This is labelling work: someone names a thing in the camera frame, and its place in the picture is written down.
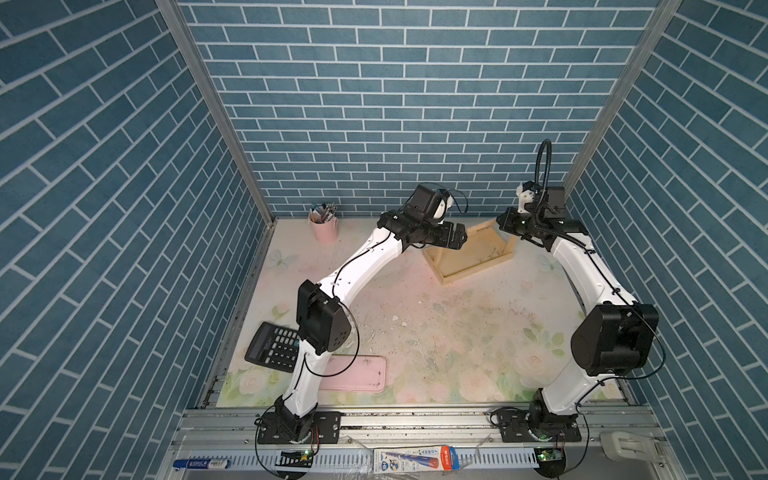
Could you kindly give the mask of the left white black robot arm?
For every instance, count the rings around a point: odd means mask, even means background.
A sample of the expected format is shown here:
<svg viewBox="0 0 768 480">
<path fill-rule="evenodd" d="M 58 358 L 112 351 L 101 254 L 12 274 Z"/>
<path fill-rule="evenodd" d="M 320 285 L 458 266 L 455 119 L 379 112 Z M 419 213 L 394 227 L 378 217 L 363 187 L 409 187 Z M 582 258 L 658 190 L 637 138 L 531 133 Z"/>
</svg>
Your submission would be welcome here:
<svg viewBox="0 0 768 480">
<path fill-rule="evenodd" d="M 289 387 L 275 402 L 279 415 L 296 421 L 313 416 L 330 358 L 353 329 L 350 307 L 384 266 L 410 247 L 461 249 L 468 238 L 466 227 L 445 219 L 454 204 L 450 190 L 418 185 L 404 205 L 380 215 L 368 239 L 340 267 L 318 282 L 300 285 L 298 355 Z"/>
</svg>

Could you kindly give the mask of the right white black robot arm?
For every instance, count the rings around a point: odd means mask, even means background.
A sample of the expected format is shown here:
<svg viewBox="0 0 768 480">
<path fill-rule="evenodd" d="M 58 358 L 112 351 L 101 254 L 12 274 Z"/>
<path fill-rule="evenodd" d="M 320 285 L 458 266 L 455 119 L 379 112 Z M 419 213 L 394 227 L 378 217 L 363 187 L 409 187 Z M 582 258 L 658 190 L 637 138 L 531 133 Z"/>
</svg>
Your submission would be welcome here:
<svg viewBox="0 0 768 480">
<path fill-rule="evenodd" d="M 585 314 L 570 339 L 572 358 L 534 394 L 527 424 L 548 439 L 575 428 L 581 403 L 610 380 L 633 380 L 646 365 L 659 313 L 635 299 L 599 256 L 586 227 L 565 214 L 564 190 L 550 184 L 553 145 L 540 144 L 534 178 L 516 189 L 518 204 L 497 218 L 500 229 L 549 252 L 561 265 Z"/>
</svg>

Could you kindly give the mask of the wooden jewelry display stand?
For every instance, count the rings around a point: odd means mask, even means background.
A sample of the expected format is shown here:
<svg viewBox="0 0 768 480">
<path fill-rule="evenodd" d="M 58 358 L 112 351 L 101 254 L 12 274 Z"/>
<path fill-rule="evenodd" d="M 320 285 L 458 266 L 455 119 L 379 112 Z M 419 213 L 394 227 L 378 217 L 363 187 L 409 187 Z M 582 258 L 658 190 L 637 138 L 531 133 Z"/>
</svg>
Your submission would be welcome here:
<svg viewBox="0 0 768 480">
<path fill-rule="evenodd" d="M 511 260 L 519 238 L 501 231 L 495 220 L 467 228 L 460 250 L 427 247 L 423 256 L 441 285 L 447 285 Z"/>
</svg>

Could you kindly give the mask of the pink pen holder cup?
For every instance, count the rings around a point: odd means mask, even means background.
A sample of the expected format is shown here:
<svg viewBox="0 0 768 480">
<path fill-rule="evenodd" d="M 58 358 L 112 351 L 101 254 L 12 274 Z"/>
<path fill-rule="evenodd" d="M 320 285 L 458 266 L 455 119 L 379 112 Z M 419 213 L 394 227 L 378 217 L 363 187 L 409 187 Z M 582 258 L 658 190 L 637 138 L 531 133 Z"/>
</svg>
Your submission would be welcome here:
<svg viewBox="0 0 768 480">
<path fill-rule="evenodd" d="M 325 219 L 311 212 L 308 217 L 310 229 L 320 244 L 332 244 L 339 238 L 339 220 L 335 215 Z"/>
</svg>

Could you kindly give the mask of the pens in cup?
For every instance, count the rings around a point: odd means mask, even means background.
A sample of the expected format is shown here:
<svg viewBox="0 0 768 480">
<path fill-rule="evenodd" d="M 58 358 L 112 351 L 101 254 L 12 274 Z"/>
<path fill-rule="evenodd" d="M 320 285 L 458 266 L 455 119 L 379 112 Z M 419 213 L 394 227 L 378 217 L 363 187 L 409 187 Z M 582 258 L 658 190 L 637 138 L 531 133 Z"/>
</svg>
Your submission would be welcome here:
<svg viewBox="0 0 768 480">
<path fill-rule="evenodd" d="M 312 204 L 309 210 L 309 221 L 313 224 L 329 223 L 336 217 L 338 205 L 335 203 Z"/>
</svg>

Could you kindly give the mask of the pink plastic tray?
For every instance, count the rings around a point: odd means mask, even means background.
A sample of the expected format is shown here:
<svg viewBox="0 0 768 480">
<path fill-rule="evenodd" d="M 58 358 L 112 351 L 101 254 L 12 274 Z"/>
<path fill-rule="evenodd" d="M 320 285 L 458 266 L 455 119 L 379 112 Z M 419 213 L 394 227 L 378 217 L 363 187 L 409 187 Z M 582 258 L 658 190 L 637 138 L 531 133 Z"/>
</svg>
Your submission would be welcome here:
<svg viewBox="0 0 768 480">
<path fill-rule="evenodd" d="M 344 373 L 338 373 L 352 362 L 350 355 L 333 355 L 320 383 L 320 390 L 337 392 L 380 393 L 386 386 L 387 361 L 382 356 L 359 355 Z"/>
</svg>

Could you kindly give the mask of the black calculator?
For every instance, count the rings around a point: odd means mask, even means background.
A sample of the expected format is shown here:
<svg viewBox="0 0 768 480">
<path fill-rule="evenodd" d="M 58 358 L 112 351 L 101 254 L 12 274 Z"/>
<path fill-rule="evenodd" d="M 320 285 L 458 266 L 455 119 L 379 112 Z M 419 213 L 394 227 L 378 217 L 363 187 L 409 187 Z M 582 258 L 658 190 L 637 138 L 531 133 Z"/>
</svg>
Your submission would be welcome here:
<svg viewBox="0 0 768 480">
<path fill-rule="evenodd" d="M 246 348 L 244 359 L 257 366 L 292 373 L 299 343 L 297 330 L 263 322 Z"/>
</svg>

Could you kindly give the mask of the toothpaste box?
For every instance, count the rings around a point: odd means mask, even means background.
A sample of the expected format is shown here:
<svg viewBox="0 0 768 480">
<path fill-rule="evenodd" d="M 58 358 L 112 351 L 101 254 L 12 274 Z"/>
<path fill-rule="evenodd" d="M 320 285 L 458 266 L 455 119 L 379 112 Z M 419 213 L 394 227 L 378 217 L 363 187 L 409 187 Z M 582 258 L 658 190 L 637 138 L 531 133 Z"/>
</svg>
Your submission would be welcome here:
<svg viewBox="0 0 768 480">
<path fill-rule="evenodd" d="M 460 468 L 461 463 L 455 448 L 448 445 L 379 448 L 373 452 L 373 472 L 377 474 L 448 472 Z"/>
</svg>

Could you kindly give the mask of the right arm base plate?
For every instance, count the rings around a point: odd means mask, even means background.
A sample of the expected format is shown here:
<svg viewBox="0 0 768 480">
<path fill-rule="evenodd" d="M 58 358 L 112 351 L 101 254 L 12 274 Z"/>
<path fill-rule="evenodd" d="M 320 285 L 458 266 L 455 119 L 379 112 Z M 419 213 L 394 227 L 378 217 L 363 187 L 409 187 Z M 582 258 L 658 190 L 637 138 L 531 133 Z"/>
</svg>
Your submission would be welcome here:
<svg viewBox="0 0 768 480">
<path fill-rule="evenodd" d="M 548 411 L 523 411 L 500 407 L 488 414 L 492 426 L 500 432 L 504 443 L 580 442 L 582 435 L 576 415 L 554 415 Z"/>
</svg>

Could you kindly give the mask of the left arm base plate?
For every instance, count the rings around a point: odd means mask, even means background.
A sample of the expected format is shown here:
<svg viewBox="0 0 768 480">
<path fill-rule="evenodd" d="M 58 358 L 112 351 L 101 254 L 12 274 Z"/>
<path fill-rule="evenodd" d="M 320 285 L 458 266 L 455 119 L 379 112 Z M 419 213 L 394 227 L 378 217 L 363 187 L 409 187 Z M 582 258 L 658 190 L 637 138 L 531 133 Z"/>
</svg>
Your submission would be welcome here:
<svg viewBox="0 0 768 480">
<path fill-rule="evenodd" d="M 290 412 L 265 412 L 258 422 L 260 445 L 308 443 L 337 444 L 342 415 L 339 411 L 313 411 L 304 417 Z"/>
</svg>

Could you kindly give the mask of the white plastic bracket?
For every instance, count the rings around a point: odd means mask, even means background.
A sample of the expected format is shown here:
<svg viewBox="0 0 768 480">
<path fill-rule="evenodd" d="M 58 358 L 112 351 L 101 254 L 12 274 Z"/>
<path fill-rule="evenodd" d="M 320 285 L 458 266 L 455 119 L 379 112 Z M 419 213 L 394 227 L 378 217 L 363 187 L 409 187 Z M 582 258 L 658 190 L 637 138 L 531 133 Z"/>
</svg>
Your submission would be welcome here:
<svg viewBox="0 0 768 480">
<path fill-rule="evenodd" d="M 605 456 L 612 461 L 655 462 L 658 459 L 656 442 L 651 437 L 626 431 L 603 432 L 600 443 Z"/>
</svg>

